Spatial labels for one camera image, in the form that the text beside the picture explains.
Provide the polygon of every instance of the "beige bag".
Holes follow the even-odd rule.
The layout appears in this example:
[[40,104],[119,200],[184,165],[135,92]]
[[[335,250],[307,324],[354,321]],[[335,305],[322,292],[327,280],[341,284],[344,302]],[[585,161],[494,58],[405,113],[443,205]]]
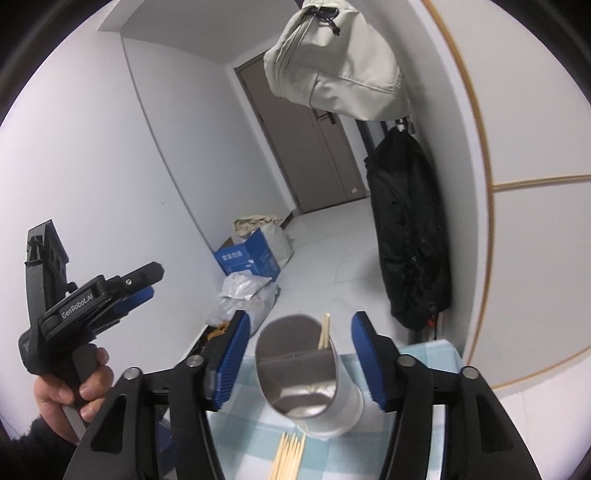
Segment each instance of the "beige bag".
[[306,0],[265,54],[271,91],[360,120],[408,115],[403,77],[388,43],[345,0]]

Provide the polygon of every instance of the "stainless steel container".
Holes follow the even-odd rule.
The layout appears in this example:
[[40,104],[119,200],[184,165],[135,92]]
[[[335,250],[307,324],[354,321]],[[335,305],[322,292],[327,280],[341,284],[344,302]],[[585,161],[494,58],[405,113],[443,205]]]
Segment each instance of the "stainless steel container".
[[306,434],[327,439],[357,423],[363,397],[332,341],[318,350],[321,330],[307,315],[281,317],[261,332],[255,362],[262,393],[275,411]]

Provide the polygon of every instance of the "door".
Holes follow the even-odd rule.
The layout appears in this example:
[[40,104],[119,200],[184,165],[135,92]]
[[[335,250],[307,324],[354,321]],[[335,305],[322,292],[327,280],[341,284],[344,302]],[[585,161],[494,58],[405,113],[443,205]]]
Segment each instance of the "door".
[[271,93],[262,57],[237,69],[300,213],[365,197],[339,117]]

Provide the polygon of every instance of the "blue box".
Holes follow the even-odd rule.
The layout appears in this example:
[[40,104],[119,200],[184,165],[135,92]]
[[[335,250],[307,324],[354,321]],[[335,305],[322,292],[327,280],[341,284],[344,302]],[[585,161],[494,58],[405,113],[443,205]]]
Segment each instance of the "blue box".
[[281,272],[277,260],[271,253],[267,240],[259,228],[243,244],[221,247],[214,253],[214,256],[226,275],[250,270],[255,275],[277,280]]

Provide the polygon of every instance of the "human hand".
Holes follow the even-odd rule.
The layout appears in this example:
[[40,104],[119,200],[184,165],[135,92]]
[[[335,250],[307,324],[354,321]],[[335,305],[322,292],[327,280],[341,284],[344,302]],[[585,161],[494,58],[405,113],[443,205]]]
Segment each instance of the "human hand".
[[[95,418],[107,391],[113,384],[113,371],[105,366],[109,361],[107,350],[98,348],[96,361],[99,368],[80,386],[80,396],[89,402],[80,410],[80,416],[86,421]],[[70,387],[61,378],[48,374],[37,378],[33,393],[41,417],[49,427],[64,440],[77,443],[78,437],[62,409],[64,405],[74,403],[74,393]]]

